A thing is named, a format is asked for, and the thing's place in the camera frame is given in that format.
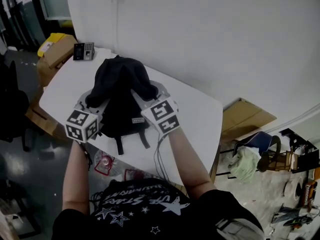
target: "star graphic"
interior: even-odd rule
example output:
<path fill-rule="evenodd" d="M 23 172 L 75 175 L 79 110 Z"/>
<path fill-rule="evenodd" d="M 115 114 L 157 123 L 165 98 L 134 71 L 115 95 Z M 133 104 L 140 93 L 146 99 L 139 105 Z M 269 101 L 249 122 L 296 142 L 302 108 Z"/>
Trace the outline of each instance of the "star graphic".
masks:
<path fill-rule="evenodd" d="M 142 207 L 142 213 L 147 214 L 148 211 L 150 211 L 148 207 Z"/>
<path fill-rule="evenodd" d="M 152 232 L 152 233 L 154 233 L 155 235 L 158 233 L 158 232 L 160 232 L 161 230 L 159 230 L 159 228 L 158 228 L 158 226 L 156 226 L 156 227 L 151 227 L 152 228 L 152 230 L 150 231 L 150 232 Z"/>
<path fill-rule="evenodd" d="M 112 216 L 112 220 L 110 224 L 118 223 L 121 227 L 124 225 L 124 221 L 129 221 L 130 219 L 124 216 L 124 212 L 120 212 L 118 215 L 110 214 Z"/>
<path fill-rule="evenodd" d="M 165 207 L 163 212 L 172 211 L 176 215 L 181 215 L 181 209 L 186 208 L 189 205 L 189 203 L 180 204 L 180 196 L 173 202 L 160 202 L 159 204 Z"/>
<path fill-rule="evenodd" d="M 102 211 L 100 211 L 99 213 L 97 213 L 95 216 L 98 216 L 100 214 L 102 214 L 103 219 L 106 218 L 106 216 L 108 215 L 108 213 L 113 213 L 115 212 L 115 210 L 111 210 L 111 208 L 109 207 L 108 209 L 102 208 Z"/>

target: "person's left arm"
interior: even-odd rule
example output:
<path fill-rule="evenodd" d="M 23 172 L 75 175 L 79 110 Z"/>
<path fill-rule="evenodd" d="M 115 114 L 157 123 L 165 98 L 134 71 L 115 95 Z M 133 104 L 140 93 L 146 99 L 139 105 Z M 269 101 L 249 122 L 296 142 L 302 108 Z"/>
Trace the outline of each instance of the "person's left arm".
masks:
<path fill-rule="evenodd" d="M 62 210 L 73 209 L 89 215 L 88 161 L 80 145 L 73 141 L 68 165 L 66 167 Z"/>

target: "backpack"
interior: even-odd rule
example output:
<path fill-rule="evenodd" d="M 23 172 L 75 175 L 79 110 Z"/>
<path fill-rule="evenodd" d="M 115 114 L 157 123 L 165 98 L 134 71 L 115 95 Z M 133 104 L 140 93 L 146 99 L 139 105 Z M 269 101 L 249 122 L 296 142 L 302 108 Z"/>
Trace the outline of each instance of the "backpack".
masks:
<path fill-rule="evenodd" d="M 150 83 L 144 65 L 135 59 L 117 56 L 104 60 L 96 72 L 91 94 L 86 97 L 87 106 L 93 108 L 109 99 L 100 132 L 116 140 L 119 155 L 124 154 L 121 136 L 138 133 L 144 147 L 150 147 L 145 136 L 150 125 L 142 117 L 131 89 L 144 101 L 157 99 L 158 89 Z"/>

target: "gray pants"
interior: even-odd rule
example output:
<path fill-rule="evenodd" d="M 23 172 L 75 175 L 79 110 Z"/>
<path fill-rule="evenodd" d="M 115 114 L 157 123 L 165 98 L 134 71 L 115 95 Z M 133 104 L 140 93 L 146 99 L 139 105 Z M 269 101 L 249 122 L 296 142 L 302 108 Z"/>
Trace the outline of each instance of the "gray pants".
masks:
<path fill-rule="evenodd" d="M 279 222 L 284 222 L 284 221 L 288 221 L 288 220 L 293 220 L 293 219 L 299 217 L 299 212 L 300 212 L 300 208 L 299 209 L 292 209 L 289 207 L 282 207 L 280 209 L 279 213 L 284 213 L 284 215 L 273 219 L 272 223 L 279 223 Z"/>

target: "black t-shirt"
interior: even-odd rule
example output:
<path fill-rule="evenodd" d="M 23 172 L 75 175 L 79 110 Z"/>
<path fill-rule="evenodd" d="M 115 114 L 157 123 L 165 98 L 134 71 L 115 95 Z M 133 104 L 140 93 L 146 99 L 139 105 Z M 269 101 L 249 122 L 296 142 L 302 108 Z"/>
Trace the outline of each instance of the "black t-shirt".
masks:
<path fill-rule="evenodd" d="M 52 239 L 107 239 L 112 236 L 164 238 L 208 236 L 223 239 L 221 219 L 258 220 L 225 191 L 210 190 L 197 201 L 159 179 L 112 182 L 90 216 L 66 209 L 53 225 Z"/>

